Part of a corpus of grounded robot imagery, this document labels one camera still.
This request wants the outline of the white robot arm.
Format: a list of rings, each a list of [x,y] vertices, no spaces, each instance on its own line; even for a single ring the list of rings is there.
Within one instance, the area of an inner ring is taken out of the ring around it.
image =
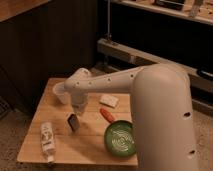
[[[190,79],[176,64],[153,64],[90,77],[84,68],[65,81],[75,110],[86,94],[128,93],[139,171],[199,171]]]

